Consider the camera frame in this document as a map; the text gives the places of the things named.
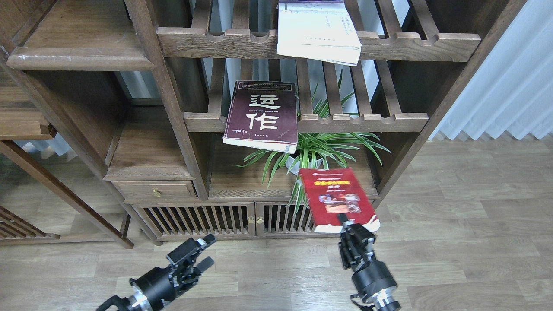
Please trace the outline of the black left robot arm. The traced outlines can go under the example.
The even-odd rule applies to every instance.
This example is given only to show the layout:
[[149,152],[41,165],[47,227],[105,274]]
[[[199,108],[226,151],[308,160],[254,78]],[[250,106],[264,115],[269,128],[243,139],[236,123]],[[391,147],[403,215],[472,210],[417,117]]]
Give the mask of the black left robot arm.
[[186,242],[172,250],[166,258],[168,267],[154,267],[138,279],[130,279],[134,294],[128,298],[117,295],[107,299],[98,307],[105,311],[114,305],[119,311],[160,311],[172,301],[190,290],[199,281],[199,277],[215,262],[206,257],[195,266],[196,258],[203,250],[216,241],[213,234],[204,238],[188,238]]

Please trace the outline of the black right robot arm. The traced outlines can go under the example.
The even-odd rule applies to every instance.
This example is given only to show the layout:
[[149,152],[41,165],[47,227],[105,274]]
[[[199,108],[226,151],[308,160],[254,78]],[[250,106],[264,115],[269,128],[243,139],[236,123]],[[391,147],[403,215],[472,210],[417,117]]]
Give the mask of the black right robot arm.
[[376,236],[361,224],[349,220],[344,213],[338,214],[338,220],[343,228],[340,232],[338,249],[344,269],[352,269],[352,281],[363,304],[354,301],[362,311],[397,311],[401,309],[398,301],[393,299],[393,291],[397,289],[391,272],[384,262],[377,260],[373,251]]

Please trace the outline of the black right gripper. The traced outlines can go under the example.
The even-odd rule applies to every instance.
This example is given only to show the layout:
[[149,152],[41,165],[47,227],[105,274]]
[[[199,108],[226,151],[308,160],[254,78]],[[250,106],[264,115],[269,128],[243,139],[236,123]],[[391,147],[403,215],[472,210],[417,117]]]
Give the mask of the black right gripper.
[[377,260],[372,248],[376,236],[363,225],[338,214],[342,224],[338,248],[344,269],[352,269],[352,282],[365,305],[399,305],[393,298],[397,283],[384,262]]

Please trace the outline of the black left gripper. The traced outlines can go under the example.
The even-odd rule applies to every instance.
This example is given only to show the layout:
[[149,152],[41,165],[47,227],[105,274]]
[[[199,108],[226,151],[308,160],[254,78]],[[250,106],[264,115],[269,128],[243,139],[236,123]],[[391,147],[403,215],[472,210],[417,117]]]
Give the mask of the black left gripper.
[[168,267],[154,267],[138,279],[131,278],[134,295],[129,297],[129,310],[160,311],[196,285],[201,274],[215,264],[209,256],[202,261],[197,257],[216,241],[213,234],[197,240],[188,238],[167,254]]

